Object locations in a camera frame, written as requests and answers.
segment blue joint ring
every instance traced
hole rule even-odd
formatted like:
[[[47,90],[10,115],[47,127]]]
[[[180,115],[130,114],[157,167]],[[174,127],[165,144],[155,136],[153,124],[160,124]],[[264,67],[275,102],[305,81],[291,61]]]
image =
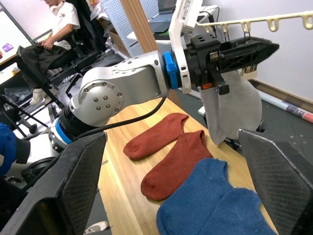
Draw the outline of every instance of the blue joint ring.
[[[55,129],[57,130],[57,133],[60,135],[60,137],[62,138],[62,140],[66,143],[72,143],[72,141],[66,136],[66,134],[64,134],[64,132],[62,131],[60,124],[59,124],[60,120],[57,120],[56,124],[55,124]]]
[[[174,63],[172,55],[170,52],[167,51],[167,52],[163,53],[163,56],[164,56],[164,60],[166,63],[166,71],[167,71],[167,73],[171,79],[172,89],[176,90],[176,89],[178,89],[178,82],[177,82],[178,68],[177,68],[177,65],[176,65],[176,63]]]

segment pegboard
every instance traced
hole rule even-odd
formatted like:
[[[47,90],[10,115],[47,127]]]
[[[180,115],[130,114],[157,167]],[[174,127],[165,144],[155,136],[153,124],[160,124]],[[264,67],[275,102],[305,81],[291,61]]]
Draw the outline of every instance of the pegboard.
[[[147,19],[154,17],[158,14],[157,0],[140,0],[142,8],[146,14]],[[119,0],[102,0],[101,4],[105,8],[105,11],[113,24],[116,32],[121,37],[126,49],[130,56],[136,56],[142,54],[142,49],[139,43],[133,45],[136,41],[128,39],[127,36],[133,32],[131,23],[129,22],[124,8]],[[171,45],[158,44],[159,51],[164,53],[171,51]]]

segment wooden post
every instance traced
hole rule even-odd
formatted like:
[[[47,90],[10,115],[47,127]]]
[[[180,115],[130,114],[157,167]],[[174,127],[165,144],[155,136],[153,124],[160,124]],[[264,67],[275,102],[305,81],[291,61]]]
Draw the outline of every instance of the wooden post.
[[[144,53],[158,50],[156,40],[148,23],[140,0],[120,0],[125,13],[133,27],[135,35]],[[176,92],[171,91],[168,98],[180,107]]]

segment black pants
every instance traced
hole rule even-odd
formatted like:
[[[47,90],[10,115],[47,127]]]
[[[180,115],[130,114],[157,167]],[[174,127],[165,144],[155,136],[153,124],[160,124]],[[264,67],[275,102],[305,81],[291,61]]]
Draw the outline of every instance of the black pants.
[[[64,55],[66,52],[66,49],[59,46],[53,46],[51,50],[44,49],[42,46],[29,46],[21,51],[21,58],[27,67],[33,71],[36,77],[45,84],[47,83],[45,75],[49,70],[49,66],[53,61]],[[23,78],[31,88],[38,87],[31,77],[23,74]]]

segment headphones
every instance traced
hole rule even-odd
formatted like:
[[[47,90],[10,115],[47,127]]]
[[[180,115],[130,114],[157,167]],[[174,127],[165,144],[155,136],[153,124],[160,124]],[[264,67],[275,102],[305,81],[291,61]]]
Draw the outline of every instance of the headphones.
[[[55,16],[57,16],[59,10],[61,9],[61,7],[62,7],[63,5],[64,5],[64,1],[60,2],[60,4],[57,5],[57,6],[52,6],[52,7],[50,7],[50,11],[51,11]]]

